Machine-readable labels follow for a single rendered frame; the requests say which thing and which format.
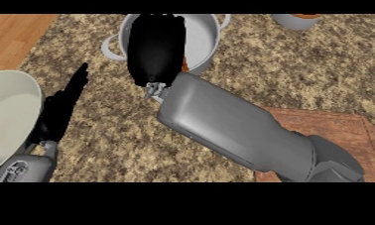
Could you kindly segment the pale cream bowl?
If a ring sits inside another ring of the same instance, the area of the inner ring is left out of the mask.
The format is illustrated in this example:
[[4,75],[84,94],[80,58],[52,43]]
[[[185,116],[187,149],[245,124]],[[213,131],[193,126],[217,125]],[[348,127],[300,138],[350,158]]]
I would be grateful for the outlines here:
[[34,77],[19,70],[0,70],[0,166],[25,151],[41,107],[43,92]]

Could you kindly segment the small grey bowl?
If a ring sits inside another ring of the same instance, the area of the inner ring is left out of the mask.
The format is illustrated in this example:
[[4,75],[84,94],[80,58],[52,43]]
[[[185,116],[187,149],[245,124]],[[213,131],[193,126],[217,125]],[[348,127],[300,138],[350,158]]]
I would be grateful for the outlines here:
[[294,31],[303,31],[313,27],[313,25],[317,23],[317,19],[306,20],[300,19],[291,14],[272,14],[272,17],[275,21],[288,29]]

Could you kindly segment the orange food in bowl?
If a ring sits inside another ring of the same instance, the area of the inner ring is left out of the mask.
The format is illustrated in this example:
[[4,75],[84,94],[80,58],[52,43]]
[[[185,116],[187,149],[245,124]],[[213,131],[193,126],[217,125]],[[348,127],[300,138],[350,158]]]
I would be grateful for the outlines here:
[[320,17],[319,14],[291,14],[291,15],[306,20],[317,19]]

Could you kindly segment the brown wooden cutting board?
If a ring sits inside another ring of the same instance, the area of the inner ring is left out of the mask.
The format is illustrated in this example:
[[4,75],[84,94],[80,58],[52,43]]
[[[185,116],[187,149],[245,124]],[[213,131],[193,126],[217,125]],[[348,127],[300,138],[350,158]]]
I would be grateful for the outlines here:
[[340,145],[362,164],[365,181],[375,182],[375,125],[363,116],[275,107],[266,110],[286,129]]

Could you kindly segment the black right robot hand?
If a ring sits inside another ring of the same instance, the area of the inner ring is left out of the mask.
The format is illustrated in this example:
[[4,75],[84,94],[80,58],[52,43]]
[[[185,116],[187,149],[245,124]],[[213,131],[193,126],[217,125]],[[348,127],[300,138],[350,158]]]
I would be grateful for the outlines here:
[[130,28],[127,69],[137,86],[171,85],[182,71],[186,47],[185,18],[140,14]]

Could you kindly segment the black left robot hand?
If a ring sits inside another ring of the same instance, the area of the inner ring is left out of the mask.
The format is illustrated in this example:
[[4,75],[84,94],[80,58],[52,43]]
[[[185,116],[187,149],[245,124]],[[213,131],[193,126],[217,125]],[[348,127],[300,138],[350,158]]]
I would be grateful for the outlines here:
[[89,64],[75,71],[66,88],[44,100],[43,111],[31,134],[31,142],[61,142],[71,122],[74,108],[89,83]]

